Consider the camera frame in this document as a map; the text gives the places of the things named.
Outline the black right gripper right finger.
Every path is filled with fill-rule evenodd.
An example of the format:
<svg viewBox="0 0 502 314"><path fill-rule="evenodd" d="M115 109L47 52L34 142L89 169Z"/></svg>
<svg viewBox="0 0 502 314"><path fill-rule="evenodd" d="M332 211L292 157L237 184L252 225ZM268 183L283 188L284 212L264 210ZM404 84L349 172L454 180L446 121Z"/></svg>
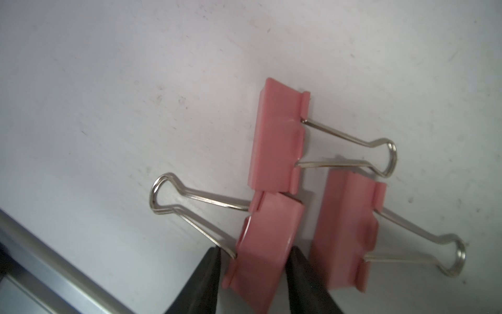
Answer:
<svg viewBox="0 0 502 314"><path fill-rule="evenodd" d="M343 313L299 247L291 248L285 270L290 313Z"/></svg>

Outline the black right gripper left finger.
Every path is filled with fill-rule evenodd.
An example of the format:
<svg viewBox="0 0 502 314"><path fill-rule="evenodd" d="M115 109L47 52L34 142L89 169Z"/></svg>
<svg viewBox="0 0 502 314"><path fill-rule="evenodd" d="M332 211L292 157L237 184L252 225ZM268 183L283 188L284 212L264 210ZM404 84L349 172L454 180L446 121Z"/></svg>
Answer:
<svg viewBox="0 0 502 314"><path fill-rule="evenodd" d="M166 314L216 313L220 272L221 248L211 247L167 309Z"/></svg>

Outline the pink binder clip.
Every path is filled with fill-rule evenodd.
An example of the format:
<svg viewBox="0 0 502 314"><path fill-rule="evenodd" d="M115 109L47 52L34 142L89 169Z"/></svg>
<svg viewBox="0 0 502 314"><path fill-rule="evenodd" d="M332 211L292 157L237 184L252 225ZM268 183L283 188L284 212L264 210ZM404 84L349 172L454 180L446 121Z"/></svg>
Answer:
<svg viewBox="0 0 502 314"><path fill-rule="evenodd" d="M158 192L167 182L186 198L248 212L235 248L209 235L179 205L159 204ZM223 249L231 258L223 288L238 294L256 313L269 311L305 211L301 201L280 192L263 191L255 192L251 201L231 198L188 188L175 174L165 173L150 189L149 206L157 215L178 215Z"/></svg>
<svg viewBox="0 0 502 314"><path fill-rule="evenodd" d="M387 185L362 174L332 170L328 174L309 260L329 290L354 287L365 292L374 262L430 264L447 277L461 274L465 242L456 234L434 235L384 207ZM438 245L455 244L455 261L443 265L429 254L375 253L381 216Z"/></svg>
<svg viewBox="0 0 502 314"><path fill-rule="evenodd" d="M309 118L310 92L299 92L274 78L267 78L260 92L248 185L256 191L297 194L302 169L318 167L366 167L388 178L397 166L397 147L388 138L364 141ZM379 170L368 161L303 162L305 127L367 148L386 146L390 161Z"/></svg>

